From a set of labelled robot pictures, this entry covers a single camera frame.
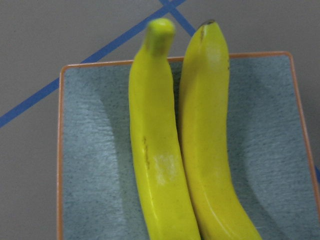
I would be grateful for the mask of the yellow banana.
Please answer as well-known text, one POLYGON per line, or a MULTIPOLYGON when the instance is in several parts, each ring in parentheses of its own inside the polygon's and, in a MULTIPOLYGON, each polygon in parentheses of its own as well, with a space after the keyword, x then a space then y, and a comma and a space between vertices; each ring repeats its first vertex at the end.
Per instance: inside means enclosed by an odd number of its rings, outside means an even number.
POLYGON ((189 194, 205 240, 259 240, 231 177, 227 145, 230 58, 218 23, 204 22, 186 49, 178 133, 189 194))
POLYGON ((176 33, 166 18, 150 21, 129 72, 130 140, 149 238, 198 240, 176 126, 168 53, 176 33))

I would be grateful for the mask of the grey square plate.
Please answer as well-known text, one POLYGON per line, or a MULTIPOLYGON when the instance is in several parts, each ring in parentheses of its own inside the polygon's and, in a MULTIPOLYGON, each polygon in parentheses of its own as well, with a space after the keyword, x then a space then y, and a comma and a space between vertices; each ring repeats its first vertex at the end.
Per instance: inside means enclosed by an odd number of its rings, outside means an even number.
MULTIPOLYGON (((146 240, 129 136, 131 62, 69 65, 59 88, 57 238, 146 240)), ((234 53, 228 155, 237 195, 265 240, 320 237, 314 166, 293 57, 234 53)))

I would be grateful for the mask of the yellow banana top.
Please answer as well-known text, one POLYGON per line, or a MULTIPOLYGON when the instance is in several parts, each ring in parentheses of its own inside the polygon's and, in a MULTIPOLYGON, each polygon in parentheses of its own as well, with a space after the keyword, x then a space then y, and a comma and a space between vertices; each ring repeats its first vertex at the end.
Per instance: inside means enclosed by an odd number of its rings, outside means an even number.
POLYGON ((205 240, 259 240, 231 177, 227 145, 230 58, 218 23, 204 22, 186 49, 178 133, 189 194, 205 240))

